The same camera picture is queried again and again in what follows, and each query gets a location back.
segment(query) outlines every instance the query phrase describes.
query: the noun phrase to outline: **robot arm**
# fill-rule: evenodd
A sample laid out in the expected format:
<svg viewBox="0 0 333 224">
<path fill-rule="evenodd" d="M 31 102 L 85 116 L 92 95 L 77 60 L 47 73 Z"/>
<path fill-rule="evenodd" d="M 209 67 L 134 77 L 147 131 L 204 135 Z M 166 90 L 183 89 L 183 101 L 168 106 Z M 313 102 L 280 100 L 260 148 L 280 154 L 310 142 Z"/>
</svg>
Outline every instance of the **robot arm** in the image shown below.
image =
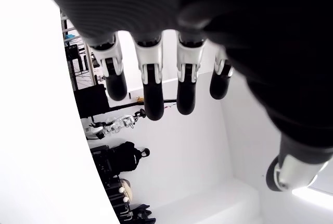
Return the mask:
<svg viewBox="0 0 333 224">
<path fill-rule="evenodd" d="M 329 58 L 329 0 L 55 1 L 95 49 L 108 77 L 108 92 L 115 99 L 126 94 L 117 31 L 132 34 L 147 117 L 152 120 L 163 115 L 162 43 L 156 36 L 165 29 L 180 32 L 177 107 L 182 114 L 194 108 L 201 40 L 208 38 L 223 45 L 228 59 L 216 57 L 212 96 L 225 96 L 235 67 L 246 76 L 252 93 L 282 132 L 280 154 L 267 173 L 272 190 L 309 185 L 331 159 L 333 61 Z"/>
</svg>

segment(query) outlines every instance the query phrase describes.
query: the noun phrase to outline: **white robot part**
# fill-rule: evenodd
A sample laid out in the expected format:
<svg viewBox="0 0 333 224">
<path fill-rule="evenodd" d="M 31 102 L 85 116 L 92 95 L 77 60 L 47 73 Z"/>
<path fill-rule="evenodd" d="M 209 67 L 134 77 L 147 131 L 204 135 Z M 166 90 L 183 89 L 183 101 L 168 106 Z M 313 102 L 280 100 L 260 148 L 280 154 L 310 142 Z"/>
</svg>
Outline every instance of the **white robot part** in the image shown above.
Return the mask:
<svg viewBox="0 0 333 224">
<path fill-rule="evenodd" d="M 225 53 L 225 49 L 220 47 L 216 56 L 215 56 L 215 63 L 214 63 L 214 70 L 216 74 L 220 75 L 225 65 L 225 61 L 227 60 L 227 55 Z M 231 77 L 234 73 L 234 68 L 231 67 L 228 73 L 228 77 Z"/>
<path fill-rule="evenodd" d="M 112 58 L 114 70 L 118 76 L 123 72 L 123 62 L 122 62 L 123 57 L 117 32 L 114 34 L 114 37 L 115 37 L 115 42 L 111 48 L 106 49 L 104 51 L 94 49 L 95 58 L 99 63 L 99 65 L 101 66 L 105 77 L 109 77 L 109 71 L 106 64 L 106 59 L 108 58 Z"/>
<path fill-rule="evenodd" d="M 152 47 L 139 46 L 135 41 L 136 56 L 139 63 L 139 70 L 141 71 L 141 78 L 143 84 L 148 84 L 147 65 L 154 64 L 155 82 L 159 84 L 162 82 L 162 69 L 163 69 L 163 36 L 158 44 Z"/>
<path fill-rule="evenodd" d="M 324 169 L 328 162 L 321 164 L 307 164 L 291 155 L 287 155 L 282 168 L 279 163 L 274 168 L 274 181 L 281 191 L 291 191 L 310 186 L 317 174 Z"/>
<path fill-rule="evenodd" d="M 185 80 L 185 66 L 192 64 L 191 81 L 195 83 L 199 75 L 199 68 L 201 66 L 202 52 L 206 42 L 200 47 L 186 47 L 180 42 L 180 33 L 177 33 L 177 74 L 178 80 L 184 82 Z"/>
</svg>

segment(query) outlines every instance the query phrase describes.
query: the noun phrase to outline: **black bag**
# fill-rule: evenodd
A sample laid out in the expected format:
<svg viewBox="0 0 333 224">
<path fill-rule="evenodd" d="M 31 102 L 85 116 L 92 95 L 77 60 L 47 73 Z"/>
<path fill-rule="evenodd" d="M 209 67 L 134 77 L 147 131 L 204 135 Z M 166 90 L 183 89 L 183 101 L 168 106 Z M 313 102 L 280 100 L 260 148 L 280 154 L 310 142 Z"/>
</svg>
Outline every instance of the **black bag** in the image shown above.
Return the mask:
<svg viewBox="0 0 333 224">
<path fill-rule="evenodd" d="M 142 152 L 134 147 L 134 143 L 125 142 L 109 151 L 109 161 L 113 175 L 120 172 L 133 171 L 136 169 L 142 157 L 150 155 L 150 150 L 145 148 Z"/>
</svg>

